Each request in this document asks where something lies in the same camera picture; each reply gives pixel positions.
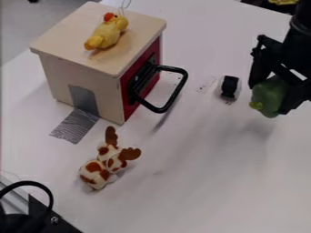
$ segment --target gray tape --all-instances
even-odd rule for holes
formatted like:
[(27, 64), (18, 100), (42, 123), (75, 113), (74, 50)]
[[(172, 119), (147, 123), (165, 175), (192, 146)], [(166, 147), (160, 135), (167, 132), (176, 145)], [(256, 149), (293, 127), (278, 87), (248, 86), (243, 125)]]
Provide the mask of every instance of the gray tape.
[(68, 88), (75, 108), (99, 116), (96, 98), (92, 91), (80, 86), (69, 85)]
[(97, 121), (98, 116), (75, 109), (50, 133), (50, 136), (62, 138), (73, 144), (77, 144)]

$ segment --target yellow rubber duck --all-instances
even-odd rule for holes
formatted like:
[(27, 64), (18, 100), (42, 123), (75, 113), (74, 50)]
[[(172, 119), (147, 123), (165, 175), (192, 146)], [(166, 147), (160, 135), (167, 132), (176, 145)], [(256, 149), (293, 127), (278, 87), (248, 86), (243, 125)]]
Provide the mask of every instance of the yellow rubber duck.
[(85, 49), (108, 48), (116, 44), (121, 32), (125, 31), (127, 26), (128, 20), (124, 16), (113, 13), (105, 14), (104, 22), (96, 28), (85, 42)]

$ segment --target box lid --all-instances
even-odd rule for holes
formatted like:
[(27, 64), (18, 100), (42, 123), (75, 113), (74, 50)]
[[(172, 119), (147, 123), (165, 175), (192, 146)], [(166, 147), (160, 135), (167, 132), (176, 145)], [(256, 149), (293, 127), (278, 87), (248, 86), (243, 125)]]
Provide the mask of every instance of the box lid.
[(129, 26), (119, 42), (103, 51), (86, 51), (84, 42), (103, 21), (107, 12), (118, 9), (88, 2), (31, 44), (32, 52), (57, 56), (88, 66), (111, 77), (120, 77), (166, 28), (164, 19), (125, 11)]

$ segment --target plush reindeer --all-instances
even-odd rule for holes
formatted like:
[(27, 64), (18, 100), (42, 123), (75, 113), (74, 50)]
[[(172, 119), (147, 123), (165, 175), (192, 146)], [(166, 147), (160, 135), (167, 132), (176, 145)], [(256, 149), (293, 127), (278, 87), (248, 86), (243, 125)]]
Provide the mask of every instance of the plush reindeer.
[(127, 160), (140, 157), (140, 149), (122, 149), (117, 146), (118, 136), (113, 127), (105, 131), (105, 142), (99, 144), (97, 159), (88, 161), (79, 170), (80, 178), (90, 187), (101, 189), (106, 184), (115, 182), (115, 173), (128, 167)]

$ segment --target white table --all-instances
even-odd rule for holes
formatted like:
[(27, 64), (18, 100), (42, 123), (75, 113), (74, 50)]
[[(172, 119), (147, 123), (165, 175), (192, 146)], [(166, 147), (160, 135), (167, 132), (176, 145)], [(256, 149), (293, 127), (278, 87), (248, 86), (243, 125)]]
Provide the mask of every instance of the white table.
[[(82, 189), (77, 170), (111, 124), (100, 120), (77, 145), (50, 137), (72, 108), (54, 101), (25, 51), (3, 67), (3, 169), (48, 185), (55, 211), (87, 233), (309, 232), (311, 105), (266, 119), (248, 107), (246, 85), (256, 36), (282, 40), (290, 16), (232, 0), (135, 0), (130, 9), (167, 20), (164, 64), (189, 72), (168, 116), (141, 106), (117, 129), (122, 146), (142, 149), (136, 167), (100, 192)], [(216, 84), (198, 91), (221, 75), (243, 79), (231, 106)]]

